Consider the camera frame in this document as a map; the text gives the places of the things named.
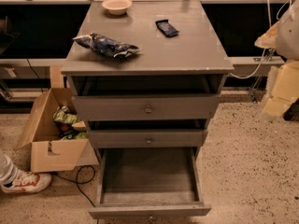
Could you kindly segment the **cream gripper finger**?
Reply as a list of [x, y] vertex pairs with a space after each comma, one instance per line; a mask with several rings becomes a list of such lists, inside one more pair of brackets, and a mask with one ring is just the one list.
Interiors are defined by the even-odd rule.
[[299, 62], [291, 61], [268, 73], [266, 94], [261, 101], [263, 119], [281, 118], [299, 99]]
[[274, 49], [277, 46], [277, 33], [280, 21], [273, 24], [263, 35], [254, 42], [254, 46], [261, 49]]

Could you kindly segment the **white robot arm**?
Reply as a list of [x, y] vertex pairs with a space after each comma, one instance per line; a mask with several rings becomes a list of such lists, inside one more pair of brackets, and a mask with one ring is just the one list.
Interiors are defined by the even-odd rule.
[[254, 45], [275, 49], [287, 62], [270, 69], [267, 94], [262, 101], [262, 114], [270, 119], [282, 117], [299, 99], [299, 0], [296, 0], [279, 21], [257, 38]]

